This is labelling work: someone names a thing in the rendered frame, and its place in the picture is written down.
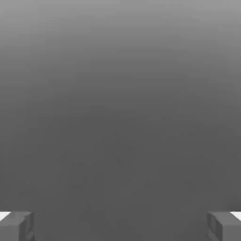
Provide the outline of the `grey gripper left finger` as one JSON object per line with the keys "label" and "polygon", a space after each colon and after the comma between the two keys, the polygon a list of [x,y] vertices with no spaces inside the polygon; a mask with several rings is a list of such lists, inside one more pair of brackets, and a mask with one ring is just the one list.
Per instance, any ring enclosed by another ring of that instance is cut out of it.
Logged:
{"label": "grey gripper left finger", "polygon": [[0,241],[35,241],[34,212],[0,211]]}

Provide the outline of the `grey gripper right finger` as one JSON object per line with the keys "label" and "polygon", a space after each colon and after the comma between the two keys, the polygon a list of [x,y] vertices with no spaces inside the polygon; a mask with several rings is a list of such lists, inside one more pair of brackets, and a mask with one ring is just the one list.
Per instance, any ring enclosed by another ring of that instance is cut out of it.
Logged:
{"label": "grey gripper right finger", "polygon": [[241,241],[241,211],[208,212],[207,226],[210,241]]}

